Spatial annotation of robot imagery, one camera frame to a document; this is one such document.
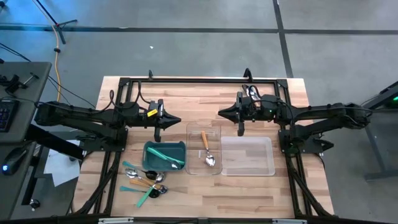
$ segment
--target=computer mouse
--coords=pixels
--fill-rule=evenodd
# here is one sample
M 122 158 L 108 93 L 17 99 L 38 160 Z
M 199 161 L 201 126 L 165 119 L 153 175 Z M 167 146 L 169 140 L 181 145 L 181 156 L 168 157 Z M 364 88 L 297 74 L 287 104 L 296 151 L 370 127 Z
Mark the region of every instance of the computer mouse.
M 12 175 L 18 171 L 19 166 L 27 153 L 26 147 L 16 147 L 4 159 L 1 171 L 4 175 Z

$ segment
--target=wooden table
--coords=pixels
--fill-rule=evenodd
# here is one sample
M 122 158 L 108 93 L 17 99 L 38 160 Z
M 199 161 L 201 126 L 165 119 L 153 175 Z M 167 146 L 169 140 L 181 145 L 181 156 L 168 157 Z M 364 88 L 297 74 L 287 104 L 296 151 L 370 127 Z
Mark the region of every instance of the wooden table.
M 99 93 L 97 108 L 104 108 L 109 102 L 109 91 L 118 90 L 120 77 L 104 77 Z M 287 79 L 290 99 L 294 106 L 308 106 L 304 80 Z M 256 85 L 260 94 L 274 94 L 271 85 Z M 189 122 L 212 120 L 221 125 L 221 136 L 237 136 L 237 127 L 217 115 L 218 110 L 230 107 L 236 100 L 241 85 L 225 83 L 143 83 L 142 94 L 146 100 L 164 99 L 168 113 L 182 119 L 181 123 L 161 131 L 162 142 L 186 140 Z M 134 85 L 132 100 L 135 100 L 137 86 Z M 219 218 L 292 218 L 292 199 L 285 158 L 277 139 L 279 126 L 274 123 L 245 122 L 244 136 L 267 136 L 272 140 L 275 175 L 270 177 L 231 177 L 225 175 L 195 176 L 184 170 L 167 173 L 163 183 L 169 191 L 157 199 L 148 198 L 141 208 L 136 203 L 141 193 L 120 192 L 121 185 L 130 185 L 124 175 L 122 161 L 141 165 L 142 148 L 147 141 L 154 140 L 153 128 L 130 128 L 125 152 L 122 154 L 116 182 L 112 216 L 132 217 L 219 217 Z M 93 193 L 100 179 L 103 152 L 94 152 L 87 158 L 78 179 L 74 205 L 79 209 Z M 319 158 L 304 154 L 303 164 L 309 189 L 324 208 L 333 213 L 325 171 Z M 104 191 L 101 211 L 106 203 L 108 189 Z M 302 211 L 302 194 L 298 191 Z

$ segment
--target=white paper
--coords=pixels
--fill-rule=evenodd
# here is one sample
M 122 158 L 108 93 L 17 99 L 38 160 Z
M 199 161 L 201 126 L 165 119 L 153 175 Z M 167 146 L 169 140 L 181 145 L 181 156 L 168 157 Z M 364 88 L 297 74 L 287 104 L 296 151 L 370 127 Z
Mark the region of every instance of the white paper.
M 77 140 L 68 140 L 68 142 L 77 146 L 80 143 Z M 79 176 L 79 162 L 77 159 L 71 161 L 68 156 L 50 149 L 44 167 L 44 174 L 52 174 L 54 186 L 58 186 Z

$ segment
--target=desk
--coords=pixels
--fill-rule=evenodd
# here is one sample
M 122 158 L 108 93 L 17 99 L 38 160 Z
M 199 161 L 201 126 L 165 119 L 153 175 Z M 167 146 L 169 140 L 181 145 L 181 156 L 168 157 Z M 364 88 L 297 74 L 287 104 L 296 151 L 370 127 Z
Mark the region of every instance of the desk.
M 120 77 L 104 77 L 99 93 L 97 108 L 104 108 L 109 102 L 109 91 L 118 90 Z M 303 79 L 288 79 L 290 99 L 294 106 L 308 106 Z M 267 85 L 256 85 L 261 94 L 274 94 Z M 186 127 L 189 122 L 212 120 L 221 125 L 221 136 L 236 136 L 237 127 L 217 115 L 218 110 L 231 106 L 236 100 L 240 84 L 232 83 L 143 83 L 142 95 L 146 100 L 164 99 L 168 113 L 182 119 L 161 132 L 162 142 L 186 140 Z M 137 86 L 134 85 L 132 101 L 135 100 Z M 130 185 L 124 175 L 124 167 L 119 166 L 114 193 L 112 216 L 134 217 L 223 217 L 223 218 L 293 218 L 292 199 L 285 158 L 277 138 L 279 126 L 274 123 L 245 122 L 245 136 L 268 136 L 272 140 L 275 175 L 272 177 L 230 177 L 224 175 L 193 176 L 184 170 L 168 172 L 162 184 L 169 191 L 157 199 L 148 198 L 141 208 L 135 204 L 142 197 L 140 193 L 120 192 L 121 185 Z M 147 141 L 154 140 L 153 128 L 130 128 L 126 150 L 121 161 L 141 165 L 142 149 Z M 94 152 L 85 159 L 75 190 L 74 205 L 79 209 L 93 193 L 100 179 L 104 153 Z M 322 163 L 316 156 L 303 154 L 303 164 L 307 184 L 324 208 L 333 213 L 328 184 Z M 108 190 L 105 189 L 102 209 Z M 303 210 L 302 194 L 298 191 Z

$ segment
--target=yellow cable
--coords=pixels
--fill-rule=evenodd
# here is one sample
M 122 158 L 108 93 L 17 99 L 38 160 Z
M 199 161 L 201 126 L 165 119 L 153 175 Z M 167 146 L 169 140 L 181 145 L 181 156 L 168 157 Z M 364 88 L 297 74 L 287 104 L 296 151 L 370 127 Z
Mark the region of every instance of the yellow cable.
M 52 21 L 50 20 L 50 18 L 46 15 L 46 13 L 43 11 L 43 9 L 34 1 L 32 0 L 32 2 L 36 5 L 36 7 L 42 12 L 42 14 L 45 16 L 45 18 L 47 19 L 47 21 L 49 22 L 49 24 L 51 25 L 52 30 L 54 31 L 55 34 L 55 38 L 57 39 L 57 46 L 56 48 L 59 49 L 59 40 L 58 40 L 58 34 L 57 31 L 54 28 L 54 25 L 52 25 Z M 58 95 L 57 95 L 57 101 L 60 101 L 60 95 L 61 95 L 61 79 L 60 79 L 60 74 L 58 73 L 58 52 L 55 52 L 55 73 L 57 74 L 57 80 L 58 80 Z

